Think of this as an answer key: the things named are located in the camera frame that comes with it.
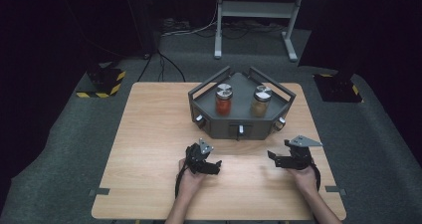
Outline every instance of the dark background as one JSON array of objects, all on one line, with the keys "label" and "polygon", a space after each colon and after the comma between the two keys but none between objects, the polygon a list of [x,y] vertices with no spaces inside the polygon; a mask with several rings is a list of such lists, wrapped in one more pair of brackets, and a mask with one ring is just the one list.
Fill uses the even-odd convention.
[{"label": "dark background", "polygon": [[[1,205],[11,178],[43,150],[88,66],[144,54],[151,42],[144,29],[149,23],[142,24],[148,19],[208,24],[215,0],[144,0],[139,6],[152,19],[133,19],[128,0],[0,0]],[[303,0],[296,26],[313,30],[301,66],[340,70],[351,48],[367,48],[355,59],[355,72],[419,162],[421,16],[421,0]]]}]

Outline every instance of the gray carpet floor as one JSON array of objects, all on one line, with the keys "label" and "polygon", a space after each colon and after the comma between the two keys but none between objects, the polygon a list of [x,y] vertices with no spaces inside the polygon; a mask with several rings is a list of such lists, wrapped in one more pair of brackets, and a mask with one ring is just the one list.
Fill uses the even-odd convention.
[{"label": "gray carpet floor", "polygon": [[[179,67],[187,82],[203,82],[226,66],[239,72],[254,66],[278,82],[300,84],[335,181],[346,192],[341,196],[347,212],[344,223],[422,223],[421,167],[363,78],[352,78],[363,103],[325,103],[313,74],[334,71],[291,63],[280,32],[249,33],[239,39],[230,37],[240,37],[240,31],[224,33],[220,60],[213,57],[214,38],[194,34],[162,37],[159,51]],[[299,57],[310,33],[295,30],[292,35]],[[130,88],[145,65],[138,57],[118,64],[126,75],[114,97],[80,99],[69,94],[44,151],[13,178],[0,223],[134,223],[93,218],[95,197],[90,193],[100,185]],[[169,62],[164,67],[160,80],[183,82]],[[154,55],[140,81],[158,81],[161,70],[159,56]]]}]

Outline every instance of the person's arm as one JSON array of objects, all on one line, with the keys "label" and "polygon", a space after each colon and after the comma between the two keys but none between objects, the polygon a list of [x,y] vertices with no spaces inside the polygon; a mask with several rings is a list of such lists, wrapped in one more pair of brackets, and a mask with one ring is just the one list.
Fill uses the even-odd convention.
[{"label": "person's arm", "polygon": [[341,223],[317,192],[316,175],[310,166],[304,170],[287,169],[287,171],[294,177],[296,186],[320,224]]},{"label": "person's arm", "polygon": [[[183,168],[183,164],[184,159],[179,161],[180,169]],[[179,192],[174,200],[173,207],[168,214],[165,224],[182,224],[184,222],[190,201],[201,187],[202,181],[206,176],[207,174],[199,172],[193,174],[189,168],[183,172],[182,179],[180,180]]]}]

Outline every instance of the wooden tabletop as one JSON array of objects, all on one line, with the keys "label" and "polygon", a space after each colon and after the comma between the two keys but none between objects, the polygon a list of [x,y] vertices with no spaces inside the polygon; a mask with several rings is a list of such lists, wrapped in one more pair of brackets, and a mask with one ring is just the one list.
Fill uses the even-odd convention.
[{"label": "wooden tabletop", "polygon": [[[197,83],[136,83],[127,100],[92,214],[99,219],[163,220],[174,200],[178,160],[202,137],[214,146],[207,158],[222,160],[218,175],[208,175],[194,197],[187,220],[311,220],[307,204],[291,176],[276,167],[267,150],[290,155],[284,139],[300,135],[319,141],[298,84],[282,84],[297,96],[286,126],[265,140],[212,139],[192,122],[188,92]],[[332,211],[345,218],[322,147],[310,147],[321,174],[319,193]]]}]

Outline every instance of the jar lid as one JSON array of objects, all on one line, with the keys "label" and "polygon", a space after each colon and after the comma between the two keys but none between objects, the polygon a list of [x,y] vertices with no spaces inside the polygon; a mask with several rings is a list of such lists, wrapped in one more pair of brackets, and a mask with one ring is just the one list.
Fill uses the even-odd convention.
[{"label": "jar lid", "polygon": [[228,84],[220,84],[217,87],[217,92],[215,93],[217,98],[221,100],[229,100],[233,97],[232,86]]},{"label": "jar lid", "polygon": [[259,102],[267,102],[271,98],[271,88],[266,86],[257,86],[255,88],[254,98]]}]

